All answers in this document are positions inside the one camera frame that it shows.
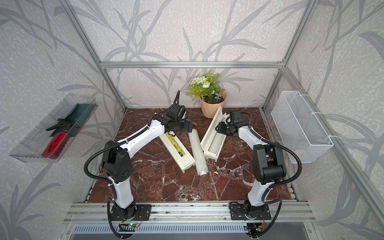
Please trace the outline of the cream wrap dispenser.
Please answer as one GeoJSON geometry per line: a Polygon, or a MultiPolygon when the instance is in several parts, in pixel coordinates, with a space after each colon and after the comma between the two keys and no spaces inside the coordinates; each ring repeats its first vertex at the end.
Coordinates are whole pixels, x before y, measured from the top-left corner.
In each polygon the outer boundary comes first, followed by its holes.
{"type": "Polygon", "coordinates": [[[195,159],[177,136],[165,133],[160,136],[160,139],[183,174],[186,170],[195,166],[195,159]]]}
{"type": "Polygon", "coordinates": [[[221,150],[226,140],[226,135],[217,132],[216,127],[221,122],[225,122],[225,114],[223,114],[222,107],[219,107],[214,118],[211,121],[202,141],[201,147],[204,155],[208,159],[212,159],[215,162],[218,161],[221,150]]]}

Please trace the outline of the long plastic wrap roll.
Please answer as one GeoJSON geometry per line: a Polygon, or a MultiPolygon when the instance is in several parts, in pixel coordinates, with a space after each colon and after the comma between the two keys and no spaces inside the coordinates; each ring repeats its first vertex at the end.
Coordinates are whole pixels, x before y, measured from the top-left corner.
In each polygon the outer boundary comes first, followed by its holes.
{"type": "Polygon", "coordinates": [[[197,174],[200,177],[207,175],[209,173],[209,168],[206,162],[203,149],[201,147],[198,131],[196,129],[192,129],[192,132],[188,133],[188,136],[193,152],[193,158],[195,159],[197,174]]]}

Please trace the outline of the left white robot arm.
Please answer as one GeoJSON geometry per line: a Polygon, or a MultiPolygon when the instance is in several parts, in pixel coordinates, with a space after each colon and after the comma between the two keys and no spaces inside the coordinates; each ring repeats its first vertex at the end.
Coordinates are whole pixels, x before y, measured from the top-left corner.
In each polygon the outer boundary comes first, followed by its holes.
{"type": "Polygon", "coordinates": [[[188,120],[185,106],[172,104],[162,113],[154,114],[147,125],[134,134],[118,141],[109,141],[103,152],[102,167],[107,174],[107,182],[114,191],[113,201],[122,210],[134,204],[130,177],[133,174],[131,159],[152,140],[169,132],[190,133],[192,121],[188,120]]]}

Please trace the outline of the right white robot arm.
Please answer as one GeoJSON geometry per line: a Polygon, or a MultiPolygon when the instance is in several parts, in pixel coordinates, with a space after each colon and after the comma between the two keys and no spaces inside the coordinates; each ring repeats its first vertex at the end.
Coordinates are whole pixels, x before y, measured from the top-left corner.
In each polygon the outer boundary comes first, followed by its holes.
{"type": "Polygon", "coordinates": [[[226,112],[226,119],[220,122],[215,130],[226,136],[238,137],[253,150],[253,173],[255,182],[248,193],[251,207],[262,206],[269,192],[279,185],[284,185],[286,167],[284,164],[283,147],[262,137],[251,126],[252,117],[245,122],[242,115],[246,112],[226,112]]]}

